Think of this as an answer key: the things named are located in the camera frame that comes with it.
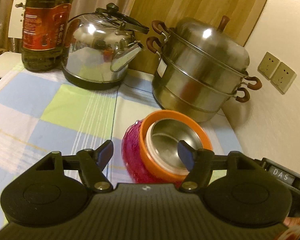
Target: green square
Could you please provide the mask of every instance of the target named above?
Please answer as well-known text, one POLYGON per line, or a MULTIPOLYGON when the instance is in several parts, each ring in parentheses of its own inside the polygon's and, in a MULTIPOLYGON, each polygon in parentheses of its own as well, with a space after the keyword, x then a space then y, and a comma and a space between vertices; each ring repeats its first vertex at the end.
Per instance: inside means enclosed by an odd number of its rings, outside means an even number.
POLYGON ((115 98, 63 84, 41 120, 100 138, 111 137, 115 98))

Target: stainless steel inner bowl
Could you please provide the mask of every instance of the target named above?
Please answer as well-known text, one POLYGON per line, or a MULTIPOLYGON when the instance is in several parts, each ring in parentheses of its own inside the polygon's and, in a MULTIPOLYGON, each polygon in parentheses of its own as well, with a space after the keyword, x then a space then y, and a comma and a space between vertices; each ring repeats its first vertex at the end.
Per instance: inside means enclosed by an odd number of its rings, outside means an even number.
POLYGON ((167 164, 176 168, 185 168, 178 156, 178 142, 184 140, 192 148, 202 148, 199 136, 185 123, 176 119, 164 118, 154 123, 151 140, 156 153, 167 164))

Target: pot handle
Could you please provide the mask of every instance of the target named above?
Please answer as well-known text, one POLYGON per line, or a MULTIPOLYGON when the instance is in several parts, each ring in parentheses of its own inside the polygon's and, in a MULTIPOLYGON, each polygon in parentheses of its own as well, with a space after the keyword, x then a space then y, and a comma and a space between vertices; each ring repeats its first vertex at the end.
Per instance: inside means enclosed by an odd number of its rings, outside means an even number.
POLYGON ((159 20, 154 20, 152 21, 152 28, 153 30, 158 33, 158 34, 162 34, 163 31, 159 28, 159 25, 162 27, 162 29, 166 32, 166 33, 170 33, 169 28, 165 25, 165 23, 163 21, 159 21, 159 20))
POLYGON ((246 88, 238 88, 237 91, 243 91, 244 92, 244 97, 241 98, 241 97, 237 96, 236 99, 235 99, 236 101, 238 101, 240 103, 245 103, 245 102, 249 101, 250 94, 249 94, 249 92, 246 88))
POLYGON ((156 44, 158 44, 159 47, 162 47, 162 44, 159 41, 158 37, 155 37, 155 36, 151 36, 147 39, 147 41, 146 41, 147 47, 152 53, 158 54, 159 56, 161 56, 160 53, 158 52, 158 50, 153 46, 154 41, 156 44))
POLYGON ((254 85, 251 83, 247 84, 247 88, 249 88, 251 90, 259 90, 260 88, 262 88, 262 83, 261 83, 260 79, 258 79, 257 77, 246 77, 244 79, 248 80, 248 81, 256 82, 254 85))
POLYGON ((217 30, 223 32, 223 30, 225 29, 225 27, 229 21, 230 21, 230 18, 226 15, 223 15, 217 30))

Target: kettle spout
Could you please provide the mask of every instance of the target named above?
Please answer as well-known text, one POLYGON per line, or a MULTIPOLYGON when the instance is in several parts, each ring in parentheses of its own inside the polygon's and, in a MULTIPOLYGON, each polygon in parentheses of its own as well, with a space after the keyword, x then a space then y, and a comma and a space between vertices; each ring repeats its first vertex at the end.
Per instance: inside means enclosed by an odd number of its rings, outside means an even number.
POLYGON ((142 50, 144 50, 144 46, 140 42, 135 41, 129 44, 125 50, 118 51, 113 57, 110 66, 111 71, 121 71, 142 50))

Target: white wall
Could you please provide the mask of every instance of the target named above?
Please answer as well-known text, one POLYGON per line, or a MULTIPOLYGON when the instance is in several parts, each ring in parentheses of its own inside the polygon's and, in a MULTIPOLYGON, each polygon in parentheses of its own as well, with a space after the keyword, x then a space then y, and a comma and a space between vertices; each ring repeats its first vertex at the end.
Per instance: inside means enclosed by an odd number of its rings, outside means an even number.
POLYGON ((268 0, 245 48, 249 74, 258 76, 263 88, 250 90, 249 102, 231 100, 223 110, 246 155, 300 173, 300 0, 268 0), (298 75, 285 95, 257 70, 267 51, 298 75))

